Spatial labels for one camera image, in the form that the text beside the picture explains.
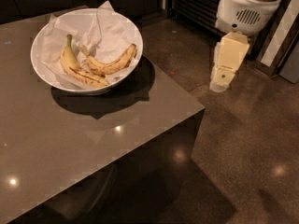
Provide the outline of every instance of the glossy table surface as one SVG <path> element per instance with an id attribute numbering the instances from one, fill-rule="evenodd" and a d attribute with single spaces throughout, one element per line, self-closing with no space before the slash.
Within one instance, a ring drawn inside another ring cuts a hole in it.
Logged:
<path id="1" fill-rule="evenodd" d="M 50 87 L 30 61 L 32 42 L 49 17 L 0 25 L 0 223 L 204 109 L 145 57 L 101 96 Z"/>

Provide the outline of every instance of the banana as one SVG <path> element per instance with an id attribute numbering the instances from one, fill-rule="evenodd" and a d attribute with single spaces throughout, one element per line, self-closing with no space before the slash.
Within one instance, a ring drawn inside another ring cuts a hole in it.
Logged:
<path id="1" fill-rule="evenodd" d="M 81 47 L 81 51 L 86 56 L 86 64 L 88 65 L 92 73 L 99 76 L 111 75 L 117 71 L 122 70 L 125 67 L 128 67 L 131 60 L 137 54 L 136 45 L 131 44 L 126 49 L 126 51 L 115 61 L 111 63 L 100 63 L 93 56 L 90 55 L 85 46 Z"/>
<path id="2" fill-rule="evenodd" d="M 108 85 L 108 82 L 103 77 L 84 70 L 78 64 L 78 61 L 71 47 L 72 38 L 72 35 L 67 35 L 67 44 L 60 55 L 60 62 L 63 66 L 64 71 L 69 76 L 95 88 L 102 88 Z"/>

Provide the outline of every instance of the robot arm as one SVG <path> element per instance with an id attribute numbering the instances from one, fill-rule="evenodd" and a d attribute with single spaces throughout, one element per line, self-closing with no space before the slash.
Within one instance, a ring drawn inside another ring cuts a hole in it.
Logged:
<path id="1" fill-rule="evenodd" d="M 242 64 L 249 40 L 278 9 L 281 0 L 220 0 L 216 27 L 226 33 L 215 48 L 210 89 L 225 91 Z"/>

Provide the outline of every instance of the white bowl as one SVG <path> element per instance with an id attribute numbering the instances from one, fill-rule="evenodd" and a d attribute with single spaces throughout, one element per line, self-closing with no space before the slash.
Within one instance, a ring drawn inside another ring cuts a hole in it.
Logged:
<path id="1" fill-rule="evenodd" d="M 85 32 L 84 29 L 86 29 L 88 24 L 91 23 L 91 19 L 93 18 L 93 15 L 96 13 L 96 11 L 96 8 L 76 10 L 60 16 L 59 19 L 66 22 L 74 23 L 76 24 L 75 29 L 82 30 L 83 32 Z M 106 93 L 110 91 L 113 87 L 120 84 L 126 77 L 129 76 L 129 74 L 138 65 L 138 62 L 142 56 L 143 41 L 139 30 L 129 19 L 127 19 L 119 13 L 115 13 L 113 16 L 118 16 L 118 21 L 124 22 L 126 24 L 124 29 L 130 30 L 130 32 L 134 31 L 135 35 L 132 36 L 131 41 L 132 43 L 135 43 L 137 46 L 137 54 L 135 58 L 132 59 L 129 67 L 125 69 L 124 72 L 121 72 L 119 76 L 114 76 L 112 82 L 110 81 L 109 85 L 99 89 L 93 87 L 90 87 L 88 89 L 77 88 L 76 86 L 74 86 L 74 84 L 54 74 L 45 64 L 42 63 L 41 54 L 39 54 L 42 48 L 40 47 L 41 43 L 38 42 L 38 40 L 40 40 L 40 38 L 46 35 L 47 29 L 49 30 L 49 23 L 45 27 L 43 27 L 43 29 L 37 34 L 31 47 L 31 62 L 39 77 L 43 79 L 46 83 L 57 89 L 86 95 L 98 95 Z"/>

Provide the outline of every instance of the concrete floor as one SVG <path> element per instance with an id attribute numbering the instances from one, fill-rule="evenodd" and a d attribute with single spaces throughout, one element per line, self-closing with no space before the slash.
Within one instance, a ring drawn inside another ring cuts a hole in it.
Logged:
<path id="1" fill-rule="evenodd" d="M 218 38 L 189 21 L 142 23 L 144 55 L 206 107 L 191 172 L 152 223 L 299 223 L 299 84 L 244 62 L 208 88 Z"/>

